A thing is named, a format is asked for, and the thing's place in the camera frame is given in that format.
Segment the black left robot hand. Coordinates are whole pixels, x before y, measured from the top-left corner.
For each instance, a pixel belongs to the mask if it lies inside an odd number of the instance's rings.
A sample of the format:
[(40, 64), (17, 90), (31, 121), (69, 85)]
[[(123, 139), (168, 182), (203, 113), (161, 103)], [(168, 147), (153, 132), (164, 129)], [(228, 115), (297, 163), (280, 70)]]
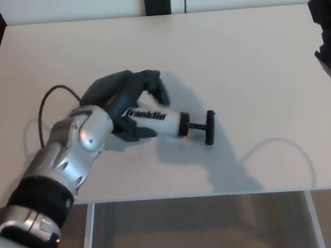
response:
[(125, 142), (136, 142), (143, 138), (153, 138), (156, 131), (139, 127), (137, 123), (123, 114), (131, 107), (137, 107), (141, 93), (148, 92), (157, 103), (170, 105), (169, 95), (161, 81), (160, 71), (129, 70), (116, 72), (97, 79), (81, 97), (80, 106), (99, 106), (113, 122), (112, 134)]

